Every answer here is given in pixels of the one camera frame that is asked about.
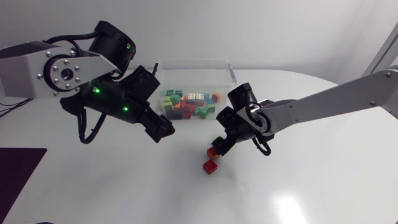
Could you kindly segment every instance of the black mat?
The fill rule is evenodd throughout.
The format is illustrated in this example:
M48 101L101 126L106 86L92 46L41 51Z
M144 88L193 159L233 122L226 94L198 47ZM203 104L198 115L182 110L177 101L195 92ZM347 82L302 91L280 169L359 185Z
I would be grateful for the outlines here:
M0 223L45 152L46 149L0 148Z

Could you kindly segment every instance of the green led light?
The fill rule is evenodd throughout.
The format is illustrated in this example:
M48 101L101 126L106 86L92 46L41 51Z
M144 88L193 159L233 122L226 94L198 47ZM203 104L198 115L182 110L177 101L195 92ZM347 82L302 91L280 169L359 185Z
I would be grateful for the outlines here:
M94 87L94 88L93 88L93 92L95 92L95 93L100 93L100 89L97 88L97 87Z

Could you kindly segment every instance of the white wall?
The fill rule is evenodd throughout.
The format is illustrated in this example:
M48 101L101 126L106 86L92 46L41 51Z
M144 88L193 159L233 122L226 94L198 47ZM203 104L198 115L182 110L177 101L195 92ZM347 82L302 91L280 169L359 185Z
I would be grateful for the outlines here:
M132 67L228 58L234 68L343 83L365 71L398 22L396 9L396 0L2 0L0 48L88 33L105 20L136 43Z

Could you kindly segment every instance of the green block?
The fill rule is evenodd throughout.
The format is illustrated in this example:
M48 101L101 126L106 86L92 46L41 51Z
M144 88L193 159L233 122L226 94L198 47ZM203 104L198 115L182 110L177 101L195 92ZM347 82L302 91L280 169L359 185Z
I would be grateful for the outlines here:
M174 90L166 90L166 96L171 96L174 94Z
M199 116L200 115L200 111L201 111L200 107L197 106L196 110L193 112L193 115L194 116Z
M216 105L207 105L207 108L209 108L209 113L216 112Z
M169 96L166 96L165 98L164 98L164 103L168 103L168 102L171 102L171 100L170 100L170 97Z
M173 103L172 102L164 103L164 108L166 110L173 110L174 109Z
M177 94L171 95L170 100L173 104L177 104L180 102L180 96L178 96Z
M200 116L201 116L202 118L206 118L208 113L209 113L209 109L208 109L208 108L203 108L203 109L200 111Z
M182 97L182 90L175 90L175 94Z

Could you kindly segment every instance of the orange block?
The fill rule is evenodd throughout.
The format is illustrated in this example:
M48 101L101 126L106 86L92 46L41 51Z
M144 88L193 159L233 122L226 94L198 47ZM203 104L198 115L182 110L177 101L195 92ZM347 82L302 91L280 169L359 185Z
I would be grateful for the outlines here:
M215 148L211 147L207 149L207 155L210 157L210 159L217 159L218 155L214 152Z
M221 96L218 93L213 93L213 96L211 97L211 99L216 102L219 103L220 102L220 98Z
M177 103L176 105L174 105L174 110L180 110L181 109L181 104Z

